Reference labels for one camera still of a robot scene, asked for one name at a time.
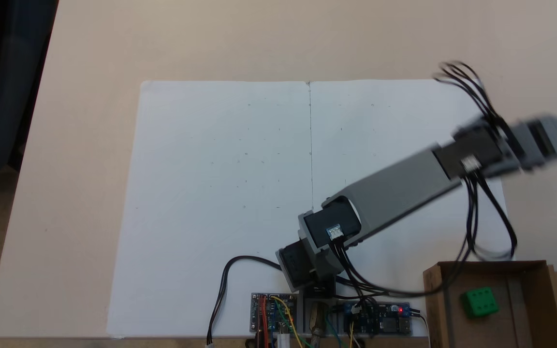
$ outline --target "blue circuit board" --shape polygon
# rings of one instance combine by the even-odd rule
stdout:
[[[354,334],[368,335],[411,335],[411,311],[407,302],[377,302],[374,306],[366,302],[354,313],[358,302],[344,302],[343,332],[350,332],[352,322]]]

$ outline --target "green die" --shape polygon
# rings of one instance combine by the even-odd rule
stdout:
[[[498,303],[490,287],[467,291],[461,295],[461,302],[470,318],[480,318],[498,311]]]

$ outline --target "cable connector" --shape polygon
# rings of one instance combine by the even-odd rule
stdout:
[[[278,334],[277,335],[277,348],[289,348],[290,335]]]
[[[325,229],[326,233],[330,237],[330,240],[336,240],[343,236],[343,229],[341,229],[341,225],[334,225],[329,229]]]

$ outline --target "electronics module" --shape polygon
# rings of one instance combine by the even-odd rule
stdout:
[[[254,332],[263,327],[264,307],[268,331],[274,331],[276,333],[290,332],[287,323],[285,322],[285,320],[283,320],[283,317],[288,320],[287,313],[285,313],[285,308],[280,301],[272,299],[272,296],[278,297],[279,299],[283,300],[285,304],[287,304],[291,317],[294,320],[293,323],[294,325],[296,325],[296,295],[292,293],[252,293],[252,295],[250,295],[250,332]]]
[[[358,302],[342,302],[343,331],[347,334],[353,324],[354,334],[411,335],[411,310],[407,302],[377,302],[374,306],[365,302],[362,308],[354,308]]]

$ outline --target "beige table surface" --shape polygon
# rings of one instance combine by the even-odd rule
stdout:
[[[557,113],[557,0],[61,0],[0,264],[0,336],[107,336],[142,81],[424,79],[445,59],[476,68],[507,119]],[[519,258],[557,267],[557,167],[505,190]]]

